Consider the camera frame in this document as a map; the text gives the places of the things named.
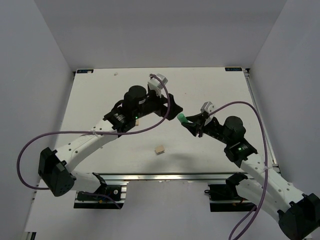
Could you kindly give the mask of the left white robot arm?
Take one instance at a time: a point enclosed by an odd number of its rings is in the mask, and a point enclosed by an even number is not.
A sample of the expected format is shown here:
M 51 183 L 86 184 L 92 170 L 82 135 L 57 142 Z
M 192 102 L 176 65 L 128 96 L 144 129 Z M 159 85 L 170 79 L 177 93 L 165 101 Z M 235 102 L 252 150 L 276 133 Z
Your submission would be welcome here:
M 105 144 L 118 139 L 120 133 L 134 128 L 138 119 L 155 113 L 170 121 L 182 111 L 172 94 L 158 96 L 155 90 L 134 85 L 89 134 L 55 150 L 48 147 L 42 150 L 38 174 L 55 197 L 70 190 L 105 194 L 107 184 L 99 174 L 78 172 L 76 166 Z

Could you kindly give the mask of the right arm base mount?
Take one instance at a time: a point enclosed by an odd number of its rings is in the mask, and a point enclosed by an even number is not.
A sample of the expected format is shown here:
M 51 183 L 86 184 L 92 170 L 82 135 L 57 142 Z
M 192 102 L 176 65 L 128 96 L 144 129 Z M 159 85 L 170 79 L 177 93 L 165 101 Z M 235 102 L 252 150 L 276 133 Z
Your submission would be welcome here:
M 238 195 L 236 186 L 248 177 L 240 172 L 234 173 L 225 180 L 224 184 L 209 184 L 204 194 L 209 198 L 210 211 L 212 213 L 249 212 L 255 209 L 256 205 L 246 198 Z

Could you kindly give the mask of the green cylinder block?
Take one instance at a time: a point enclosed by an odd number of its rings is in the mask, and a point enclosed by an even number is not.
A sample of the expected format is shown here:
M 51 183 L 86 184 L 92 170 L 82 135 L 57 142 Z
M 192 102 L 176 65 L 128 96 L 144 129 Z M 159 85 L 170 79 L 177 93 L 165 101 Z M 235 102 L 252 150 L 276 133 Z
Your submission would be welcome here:
M 177 115 L 177 119 L 179 122 L 182 123 L 188 123 L 189 121 L 187 120 L 186 116 L 183 113 L 180 113 Z

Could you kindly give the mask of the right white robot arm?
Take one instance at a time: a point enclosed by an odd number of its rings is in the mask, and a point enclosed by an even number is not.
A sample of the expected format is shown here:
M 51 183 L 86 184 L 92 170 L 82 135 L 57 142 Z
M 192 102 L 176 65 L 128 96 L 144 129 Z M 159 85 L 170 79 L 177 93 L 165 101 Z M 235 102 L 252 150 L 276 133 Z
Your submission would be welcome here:
M 229 116 L 220 124 L 205 112 L 194 116 L 181 113 L 178 120 L 193 136 L 208 135 L 225 144 L 226 157 L 244 172 L 235 173 L 226 180 L 231 192 L 269 214 L 289 239 L 302 240 L 319 228 L 319 197 L 305 194 L 267 167 L 258 151 L 245 139 L 246 129 L 239 117 Z

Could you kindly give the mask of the small light wood block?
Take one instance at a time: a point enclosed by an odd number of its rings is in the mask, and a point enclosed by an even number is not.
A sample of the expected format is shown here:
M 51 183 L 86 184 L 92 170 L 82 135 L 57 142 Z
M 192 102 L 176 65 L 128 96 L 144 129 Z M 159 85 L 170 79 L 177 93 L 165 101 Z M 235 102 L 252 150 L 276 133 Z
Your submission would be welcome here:
M 163 145 L 157 146 L 154 151 L 156 155 L 163 154 L 165 152 L 165 147 Z

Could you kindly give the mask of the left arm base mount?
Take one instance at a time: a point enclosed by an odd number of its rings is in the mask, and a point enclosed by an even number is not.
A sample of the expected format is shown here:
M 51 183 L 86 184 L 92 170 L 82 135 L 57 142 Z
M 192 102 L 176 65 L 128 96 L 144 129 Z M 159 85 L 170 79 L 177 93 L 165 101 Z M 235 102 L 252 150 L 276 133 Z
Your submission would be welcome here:
M 126 199 L 127 182 L 111 181 L 99 193 L 76 193 L 73 208 L 91 210 L 120 210 Z

